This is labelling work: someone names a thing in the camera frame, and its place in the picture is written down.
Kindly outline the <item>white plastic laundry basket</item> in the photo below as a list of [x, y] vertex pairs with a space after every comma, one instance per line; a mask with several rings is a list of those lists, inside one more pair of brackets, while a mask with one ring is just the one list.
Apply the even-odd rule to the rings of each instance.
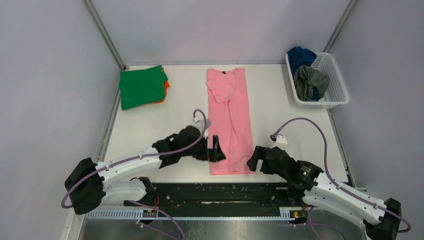
[[336, 106], [347, 104], [350, 97], [334, 57], [327, 52], [316, 51], [315, 54], [316, 58], [311, 67], [329, 76], [329, 86], [323, 98], [319, 101], [299, 100], [291, 72], [289, 56], [285, 55], [294, 106], [300, 109], [332, 109]]

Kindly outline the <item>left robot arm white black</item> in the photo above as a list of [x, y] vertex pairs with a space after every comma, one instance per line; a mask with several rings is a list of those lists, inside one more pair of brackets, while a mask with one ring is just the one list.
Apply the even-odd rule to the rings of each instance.
[[177, 164], [183, 157], [212, 163], [225, 160], [219, 137], [212, 137], [211, 147], [208, 140], [203, 131], [189, 125], [133, 156], [99, 163], [85, 158], [64, 182], [67, 193], [62, 207], [83, 215], [102, 205], [131, 205], [133, 201], [150, 204], [156, 198], [156, 189], [141, 174]]

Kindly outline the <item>grey t shirt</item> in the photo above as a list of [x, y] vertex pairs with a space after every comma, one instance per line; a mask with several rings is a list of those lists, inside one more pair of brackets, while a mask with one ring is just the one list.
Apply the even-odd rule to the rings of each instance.
[[293, 82], [299, 100], [318, 102], [330, 85], [330, 77], [313, 67], [302, 65], [296, 70]]

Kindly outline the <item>green folded t shirt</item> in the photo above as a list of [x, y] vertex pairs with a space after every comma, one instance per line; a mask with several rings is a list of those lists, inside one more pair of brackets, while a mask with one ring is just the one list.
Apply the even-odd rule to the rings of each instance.
[[155, 76], [153, 67], [120, 73], [118, 88], [123, 111], [153, 104], [162, 98], [162, 84], [156, 84]]

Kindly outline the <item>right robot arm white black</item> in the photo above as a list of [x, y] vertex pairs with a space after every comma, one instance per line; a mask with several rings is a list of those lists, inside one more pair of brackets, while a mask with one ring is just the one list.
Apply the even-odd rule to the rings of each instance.
[[251, 171], [278, 175], [287, 182], [287, 198], [293, 204], [318, 207], [350, 221], [372, 240], [394, 240], [400, 227], [401, 204], [389, 198], [382, 200], [366, 195], [328, 177], [319, 166], [295, 160], [281, 148], [256, 146], [247, 161]]

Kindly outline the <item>orange folded t shirt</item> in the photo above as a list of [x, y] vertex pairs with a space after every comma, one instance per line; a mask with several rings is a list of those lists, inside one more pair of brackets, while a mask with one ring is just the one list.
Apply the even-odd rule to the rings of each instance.
[[155, 101], [154, 103], [162, 103], [166, 99], [168, 88], [170, 87], [169, 79], [162, 66], [157, 65], [154, 66], [153, 69], [155, 70], [154, 81], [156, 82], [156, 84], [162, 84], [161, 86], [163, 91], [163, 94], [161, 95], [162, 98], [158, 98], [157, 101]]

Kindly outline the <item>dark blue t shirt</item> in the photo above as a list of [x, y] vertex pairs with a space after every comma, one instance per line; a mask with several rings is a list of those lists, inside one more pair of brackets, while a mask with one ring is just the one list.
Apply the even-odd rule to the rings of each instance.
[[317, 55], [313, 51], [302, 48], [301, 46], [291, 48], [286, 54], [293, 75], [301, 66], [310, 67], [317, 58]]

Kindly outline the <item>pink t shirt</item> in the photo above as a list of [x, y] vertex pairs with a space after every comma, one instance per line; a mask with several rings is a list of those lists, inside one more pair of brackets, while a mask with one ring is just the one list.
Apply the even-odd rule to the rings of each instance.
[[208, 69], [208, 133], [217, 135], [225, 159], [209, 165], [211, 175], [252, 174], [247, 162], [254, 152], [244, 68]]

